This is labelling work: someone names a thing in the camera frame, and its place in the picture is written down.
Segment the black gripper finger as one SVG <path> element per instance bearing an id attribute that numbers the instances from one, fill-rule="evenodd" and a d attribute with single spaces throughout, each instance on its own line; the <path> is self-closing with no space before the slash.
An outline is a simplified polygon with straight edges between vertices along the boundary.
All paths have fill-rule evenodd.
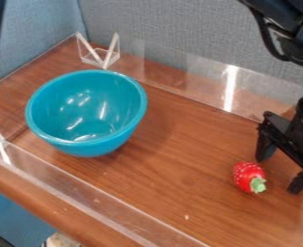
<path id="1" fill-rule="evenodd" d="M 299 194 L 303 191 L 303 172 L 300 172 L 293 178 L 287 191 L 292 194 Z"/>
<path id="2" fill-rule="evenodd" d="M 259 131 L 255 158 L 257 162 L 265 161 L 275 153 L 277 147 L 264 130 Z"/>

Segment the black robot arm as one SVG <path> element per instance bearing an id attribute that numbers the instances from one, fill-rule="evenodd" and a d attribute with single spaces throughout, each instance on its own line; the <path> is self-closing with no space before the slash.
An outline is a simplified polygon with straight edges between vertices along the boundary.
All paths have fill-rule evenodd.
<path id="1" fill-rule="evenodd" d="M 257 23 L 264 45 L 279 60 L 303 66 L 303 0 L 237 0 L 249 9 Z M 297 101 L 292 119 L 267 111 L 257 127 L 255 157 L 268 159 L 275 151 L 301 167 L 287 190 L 303 191 L 303 97 Z"/>

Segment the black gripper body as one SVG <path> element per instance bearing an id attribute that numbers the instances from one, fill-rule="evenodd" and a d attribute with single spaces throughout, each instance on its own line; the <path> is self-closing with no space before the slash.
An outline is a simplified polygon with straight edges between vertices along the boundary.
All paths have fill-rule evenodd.
<path id="1" fill-rule="evenodd" d="M 257 131 L 264 130 L 268 133 L 277 149 L 280 149 L 303 168 L 303 147 L 287 132 L 289 128 L 289 120 L 269 111 L 265 111 L 263 116 L 264 120 L 257 127 Z"/>

